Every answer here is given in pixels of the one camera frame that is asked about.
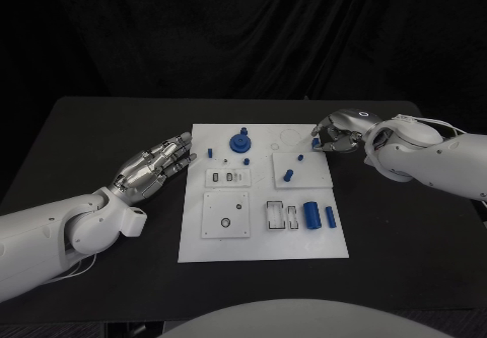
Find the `blue part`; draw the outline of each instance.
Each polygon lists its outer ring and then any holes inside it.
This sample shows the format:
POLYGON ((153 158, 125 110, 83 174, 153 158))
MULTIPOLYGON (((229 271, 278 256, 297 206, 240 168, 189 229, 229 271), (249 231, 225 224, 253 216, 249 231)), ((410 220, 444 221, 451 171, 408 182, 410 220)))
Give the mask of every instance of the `blue part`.
POLYGON ((230 138, 230 148, 235 153, 245 153, 251 149, 249 137, 243 134, 233 135, 233 137, 230 138))
POLYGON ((307 202, 304 205, 304 215, 307 217, 307 228, 308 229, 320 229, 321 228, 321 220, 320 220, 320 212, 317 211, 317 202, 307 202))
POLYGON ((333 216, 333 209, 331 209, 331 207, 327 206, 327 207, 324 208, 324 211, 327 212, 327 226, 328 226, 330 228, 334 228, 334 227, 337 227, 337 225, 336 225, 336 223, 334 223, 334 216, 333 216))
POLYGON ((311 149, 314 149, 314 146, 320 144, 320 139, 315 137, 311 142, 311 149))
POLYGON ((288 169, 287 174, 284 175, 284 180, 287 182, 291 181, 292 174, 294 174, 294 171, 291 169, 288 169))

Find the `rectangular slot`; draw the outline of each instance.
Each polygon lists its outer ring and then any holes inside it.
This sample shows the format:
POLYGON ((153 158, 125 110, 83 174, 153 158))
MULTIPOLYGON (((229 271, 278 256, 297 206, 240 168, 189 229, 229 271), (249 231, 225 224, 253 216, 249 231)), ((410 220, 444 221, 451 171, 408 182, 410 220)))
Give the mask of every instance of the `rectangular slot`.
POLYGON ((206 188, 251 187, 249 169, 207 169, 206 188))
POLYGON ((282 219, 282 201, 268 201, 266 210, 266 225, 269 230, 282 230, 287 228, 287 221, 282 219))
POLYGON ((300 224, 297 223, 297 207, 287 207, 287 220, 289 224, 289 229, 297 230, 300 228, 300 224))

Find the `black curtain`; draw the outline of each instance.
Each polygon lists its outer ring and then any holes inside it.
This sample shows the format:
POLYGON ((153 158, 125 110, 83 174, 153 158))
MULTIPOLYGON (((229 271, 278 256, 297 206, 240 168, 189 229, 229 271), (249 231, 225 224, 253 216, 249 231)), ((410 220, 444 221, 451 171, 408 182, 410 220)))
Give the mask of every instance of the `black curtain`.
POLYGON ((410 100, 487 133, 483 1, 53 0, 3 14, 0 191, 66 95, 410 100))

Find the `silver robotic hand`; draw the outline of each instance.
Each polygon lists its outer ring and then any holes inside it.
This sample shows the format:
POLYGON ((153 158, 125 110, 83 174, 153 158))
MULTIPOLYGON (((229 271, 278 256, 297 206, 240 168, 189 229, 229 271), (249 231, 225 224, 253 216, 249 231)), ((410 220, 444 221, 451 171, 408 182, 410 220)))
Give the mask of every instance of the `silver robotic hand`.
POLYGON ((119 233, 141 235, 147 214, 132 204, 151 197, 166 179, 189 165, 190 133, 141 151, 115 181, 76 196, 0 217, 0 302, 68 271, 102 252, 119 233))
POLYGON ((390 180, 416 179, 428 187, 487 201, 485 135, 468 134, 444 121, 405 115, 382 121, 359 109, 330 114, 311 135, 323 130, 333 142, 317 144, 315 150, 347 153, 364 142, 364 163, 390 180), (442 137, 426 123, 451 128, 455 136, 442 137))
POLYGON ((181 159, 190 150, 190 139, 190 133, 184 132, 141 151, 121 166, 108 189, 130 206, 154 195, 166 179, 196 159, 196 154, 181 159))

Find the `circular mark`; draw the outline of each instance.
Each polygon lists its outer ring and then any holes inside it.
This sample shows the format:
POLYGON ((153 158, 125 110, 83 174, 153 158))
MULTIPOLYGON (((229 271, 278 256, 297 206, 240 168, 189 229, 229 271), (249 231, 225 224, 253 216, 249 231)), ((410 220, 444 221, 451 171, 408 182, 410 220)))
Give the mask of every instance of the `circular mark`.
POLYGON ((451 150, 454 150, 454 149, 457 149, 458 145, 459 145, 459 142, 455 142, 455 143, 452 143, 452 144, 449 145, 448 148, 449 148, 451 150))
POLYGON ((222 227, 227 227, 230 225, 230 220, 227 218, 222 219, 222 227))
POLYGON ((281 132, 281 141, 288 146, 295 146, 301 141, 301 135, 294 129, 285 129, 281 132))

